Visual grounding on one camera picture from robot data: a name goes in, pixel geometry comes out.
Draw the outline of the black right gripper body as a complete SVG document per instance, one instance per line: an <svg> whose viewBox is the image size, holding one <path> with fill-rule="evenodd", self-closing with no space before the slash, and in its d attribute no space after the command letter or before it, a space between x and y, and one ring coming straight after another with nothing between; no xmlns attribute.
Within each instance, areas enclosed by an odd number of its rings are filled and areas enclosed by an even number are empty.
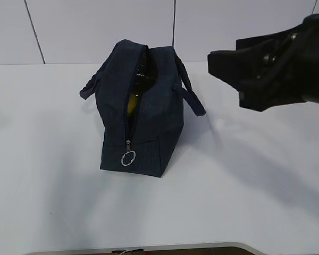
<svg viewBox="0 0 319 255"><path fill-rule="evenodd" d="M266 36L265 105L319 103L319 13L291 29Z"/></svg>

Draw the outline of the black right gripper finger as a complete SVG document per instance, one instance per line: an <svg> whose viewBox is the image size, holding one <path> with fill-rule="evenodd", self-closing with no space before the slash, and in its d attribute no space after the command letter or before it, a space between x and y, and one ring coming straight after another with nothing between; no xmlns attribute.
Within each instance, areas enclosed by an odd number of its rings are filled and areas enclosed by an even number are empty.
<svg viewBox="0 0 319 255"><path fill-rule="evenodd" d="M208 54L208 72L236 91L253 88L287 52L300 31L301 24L277 33L238 39L235 50Z"/></svg>
<svg viewBox="0 0 319 255"><path fill-rule="evenodd" d="M263 112L276 106L305 103L305 88L306 82L302 79L272 80L261 87L239 92L239 106Z"/></svg>

